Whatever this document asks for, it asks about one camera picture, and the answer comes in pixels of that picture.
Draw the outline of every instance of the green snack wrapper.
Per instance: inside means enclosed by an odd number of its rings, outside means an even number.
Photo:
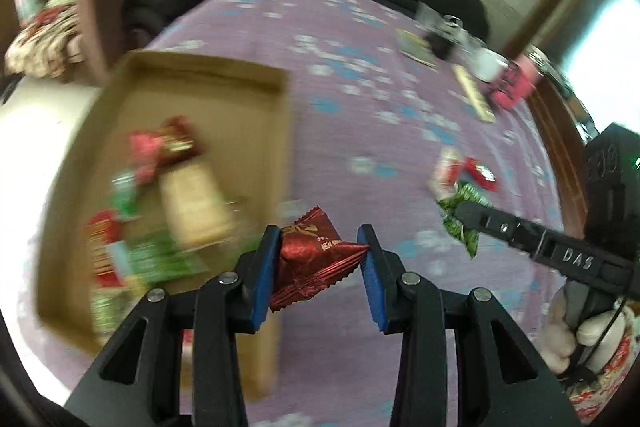
[[[442,198],[438,201],[438,206],[444,212],[442,224],[449,235],[465,245],[471,258],[478,253],[479,232],[473,229],[466,229],[459,220],[453,217],[453,212],[462,201],[473,201],[491,207],[491,203],[480,191],[471,183],[459,181],[456,183],[456,192],[449,198]]]
[[[126,291],[94,289],[91,295],[91,314],[94,332],[106,341],[124,319],[130,298]]]
[[[122,171],[113,178],[112,183],[111,207],[116,213],[117,220],[132,221],[133,219],[138,219],[140,213],[136,202],[138,186],[136,185],[135,173],[130,170]]]
[[[130,249],[129,261],[133,272],[149,287],[207,269],[196,253],[180,251],[168,230],[140,239]]]

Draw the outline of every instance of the metal screw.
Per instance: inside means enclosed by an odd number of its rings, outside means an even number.
[[[238,274],[236,272],[222,272],[218,275],[218,281],[220,284],[233,284],[238,280]]]
[[[162,299],[164,299],[165,295],[166,293],[162,288],[153,288],[146,294],[146,300],[148,300],[149,302],[160,302]]]
[[[404,272],[400,277],[404,284],[414,286],[420,282],[420,276],[416,272]]]
[[[487,288],[476,288],[474,297],[480,302],[487,302],[491,300],[491,292]]]

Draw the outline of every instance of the blue gripper pad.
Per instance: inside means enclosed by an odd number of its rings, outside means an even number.
[[[275,267],[280,256],[280,229],[270,225],[264,232],[260,240],[257,253],[262,255],[262,265],[258,272],[254,289],[254,306],[251,315],[251,322],[255,331],[267,318],[269,301],[273,293],[273,282],[275,279]]]
[[[361,245],[367,244],[363,227],[359,227],[358,229],[357,242]],[[385,291],[380,276],[376,271],[376,265],[370,250],[367,251],[364,259],[361,261],[360,270],[362,270],[362,279],[364,280],[364,287],[367,291],[371,318],[373,318],[373,321],[378,325],[380,331],[385,331],[389,325],[389,319],[386,316],[385,310]]]

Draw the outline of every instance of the beige snack package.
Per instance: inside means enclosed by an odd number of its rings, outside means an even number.
[[[232,214],[201,158],[161,174],[159,184],[169,229],[183,250],[223,241],[233,232]]]

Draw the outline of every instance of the floor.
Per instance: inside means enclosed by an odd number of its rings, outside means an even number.
[[[64,403],[69,390],[30,351],[17,325],[26,244],[39,229],[47,193],[97,87],[25,77],[0,106],[0,310],[38,391]]]

